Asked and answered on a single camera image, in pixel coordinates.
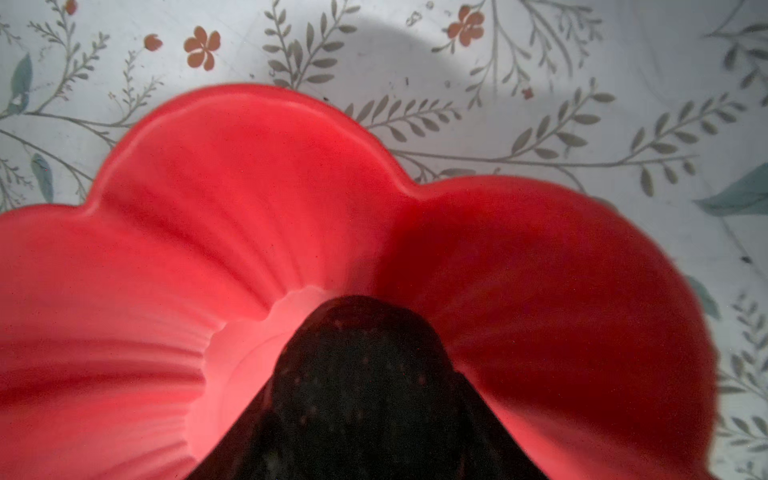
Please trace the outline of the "dark fake avocado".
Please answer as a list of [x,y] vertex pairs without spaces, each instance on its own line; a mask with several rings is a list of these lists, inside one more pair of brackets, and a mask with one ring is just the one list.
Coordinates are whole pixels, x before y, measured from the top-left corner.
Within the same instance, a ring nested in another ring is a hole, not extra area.
[[540,479],[429,322],[367,296],[318,306],[195,479]]

